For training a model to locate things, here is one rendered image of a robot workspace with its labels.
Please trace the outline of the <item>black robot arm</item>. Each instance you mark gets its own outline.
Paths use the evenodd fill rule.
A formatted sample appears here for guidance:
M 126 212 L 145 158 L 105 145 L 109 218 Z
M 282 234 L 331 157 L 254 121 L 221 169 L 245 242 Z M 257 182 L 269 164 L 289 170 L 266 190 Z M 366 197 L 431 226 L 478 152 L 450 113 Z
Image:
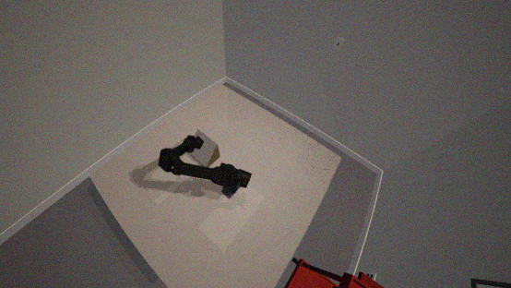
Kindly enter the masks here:
M 221 163 L 220 167 L 207 168 L 187 163 L 180 159 L 179 156 L 184 155 L 186 152 L 192 153 L 194 149 L 200 149 L 203 143 L 204 141 L 199 136 L 195 138 L 195 136 L 187 135 L 183 144 L 172 150 L 168 148 L 161 150 L 159 157 L 160 168 L 165 172 L 172 172 L 177 175 L 211 180 L 214 184 L 224 186 L 222 190 L 230 194 L 236 192 L 236 182 L 248 185 L 252 174 L 241 169 L 235 169 L 231 164 Z

